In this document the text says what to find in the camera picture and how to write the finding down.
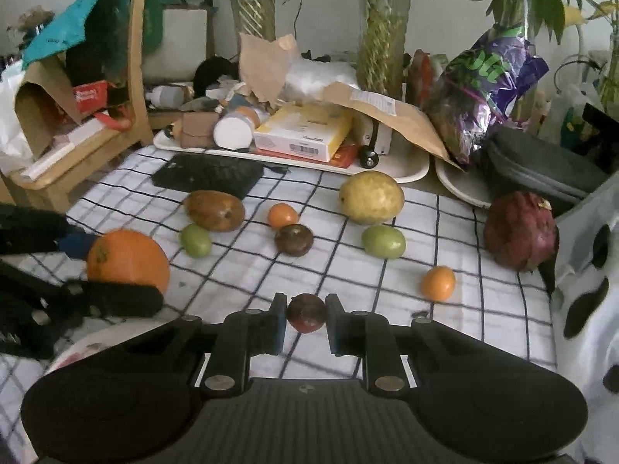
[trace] green fruit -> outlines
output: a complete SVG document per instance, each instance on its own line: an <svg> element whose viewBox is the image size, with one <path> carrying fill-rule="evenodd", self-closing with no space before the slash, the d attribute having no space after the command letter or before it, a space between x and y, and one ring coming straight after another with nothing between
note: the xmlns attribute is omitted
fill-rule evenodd
<svg viewBox="0 0 619 464"><path fill-rule="evenodd" d="M181 246L190 257L204 258L209 255L211 242L208 230L192 223L181 230L180 237Z"/></svg>
<svg viewBox="0 0 619 464"><path fill-rule="evenodd" d="M389 221L404 207L404 192L387 174L363 171L340 188L342 212L355 223L373 225Z"/></svg>
<svg viewBox="0 0 619 464"><path fill-rule="evenodd" d="M400 230L386 225L366 228L361 235L361 244L368 255L376 258L399 258L406 251L404 235Z"/></svg>

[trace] purple snack bag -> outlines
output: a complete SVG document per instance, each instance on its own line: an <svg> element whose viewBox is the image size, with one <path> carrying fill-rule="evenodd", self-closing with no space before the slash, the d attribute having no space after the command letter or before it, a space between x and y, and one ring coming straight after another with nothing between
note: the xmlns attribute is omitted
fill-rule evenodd
<svg viewBox="0 0 619 464"><path fill-rule="evenodd" d="M510 103L549 70L528 51L522 26L484 33L451 61L423 106L447 149L463 167L490 125L504 122Z"/></svg>

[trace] black keyboard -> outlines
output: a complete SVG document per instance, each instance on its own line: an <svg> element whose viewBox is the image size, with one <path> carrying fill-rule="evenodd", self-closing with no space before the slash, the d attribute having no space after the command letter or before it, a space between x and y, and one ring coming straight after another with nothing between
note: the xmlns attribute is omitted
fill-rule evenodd
<svg viewBox="0 0 619 464"><path fill-rule="evenodd" d="M153 184L180 192L216 190L243 200L262 177L260 162L222 155L178 154L152 176Z"/></svg>

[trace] white tray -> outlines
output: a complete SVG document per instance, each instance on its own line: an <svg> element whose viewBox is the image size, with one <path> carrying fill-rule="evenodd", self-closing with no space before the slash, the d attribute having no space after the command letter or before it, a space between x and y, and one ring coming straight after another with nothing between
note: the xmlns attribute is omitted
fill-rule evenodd
<svg viewBox="0 0 619 464"><path fill-rule="evenodd" d="M434 164L439 181L457 198L479 208L490 207L492 196L481 171L471 167L464 172L437 158L434 159Z"/></svg>
<svg viewBox="0 0 619 464"><path fill-rule="evenodd" d="M304 162L281 157L258 155L256 153L242 153L230 150L205 150L204 148L181 148L176 141L168 138L163 131L159 131L155 136L153 144L160 150L225 155L228 157L238 157L240 159L258 160L268 164L294 165L295 167L306 167L308 169L337 172L339 174L351 175L365 171L357 162L354 162L354 164L347 169L341 169L320 162ZM389 155L381 155L380 162L374 169L389 174L398 183L411 183L420 180L428 174L429 154L425 150L408 142L400 133L394 131L391 140L391 153L389 153Z"/></svg>

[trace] checkered tablecloth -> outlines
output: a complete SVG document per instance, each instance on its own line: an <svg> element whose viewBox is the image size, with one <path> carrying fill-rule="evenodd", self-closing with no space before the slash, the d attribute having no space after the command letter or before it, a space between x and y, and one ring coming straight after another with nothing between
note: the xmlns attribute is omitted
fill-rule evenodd
<svg viewBox="0 0 619 464"><path fill-rule="evenodd" d="M125 227L152 236L168 255L171 281L158 318L200 316L217 323L241 309L267 309L273 295L288 297L337 293L347 311L369 310L391 324L409 325L427 313L450 327L555 369L549 297L538 272L516 273L494 263L482 246L485 213L463 202L405 188L406 203L392 221L407 240L398 260L379 260L360 247L364 227L339 212L338 189L345 176L292 167L286 175L265 169L243 201L246 221L239 230L212 233L212 253L194 260L183 252L178 232L190 223L182 207L186 194L155 187L150 176L173 156L155 147L129 156L73 206L71 222L104 233ZM301 258L278 254L267 212L287 202L315 234ZM423 274L437 264L456 272L457 286L447 302L431 304L419 293ZM60 283L84 277L84 263L64 254L28 256L20 268ZM87 319L58 344L60 353L115 319ZM409 380L414 385L406 362ZM24 433L19 406L24 392L47 363L4 356L0 359L0 431L16 455ZM326 329L301 335L288 326L280 356L259 356L251 375L283 378L360 377L360 361L329 352Z"/></svg>

